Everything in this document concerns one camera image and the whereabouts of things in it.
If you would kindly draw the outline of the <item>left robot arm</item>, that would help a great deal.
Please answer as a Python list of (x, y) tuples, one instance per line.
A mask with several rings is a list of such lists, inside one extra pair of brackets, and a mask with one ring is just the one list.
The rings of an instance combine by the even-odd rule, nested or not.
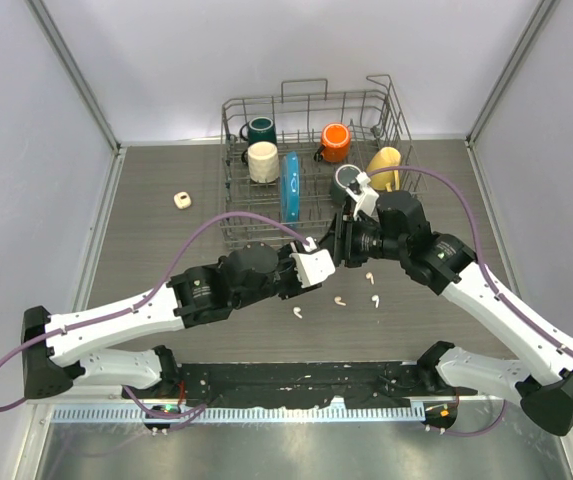
[(307, 293), (335, 272), (325, 249), (309, 252), (291, 243), (276, 250), (252, 242), (215, 263), (191, 267), (158, 291), (70, 314), (42, 306), (22, 319), (23, 393), (30, 400), (57, 396), (74, 385), (117, 383), (148, 390), (159, 399), (179, 385), (168, 351), (141, 355), (115, 350), (139, 337), (223, 321), (241, 308), (278, 296)]

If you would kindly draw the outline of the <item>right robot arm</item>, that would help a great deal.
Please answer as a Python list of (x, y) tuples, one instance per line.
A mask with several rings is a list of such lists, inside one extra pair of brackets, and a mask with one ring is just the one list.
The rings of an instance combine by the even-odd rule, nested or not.
[(513, 294), (459, 238), (432, 231), (409, 192), (379, 195), (372, 215), (363, 212), (356, 194), (340, 197), (341, 210), (321, 240), (336, 263), (354, 268), (369, 259), (399, 262), (412, 281), (473, 316), (515, 356), (501, 360), (438, 341), (417, 361), (421, 389), (431, 395), (447, 388), (489, 394), (519, 406), (544, 431), (568, 434), (573, 337)]

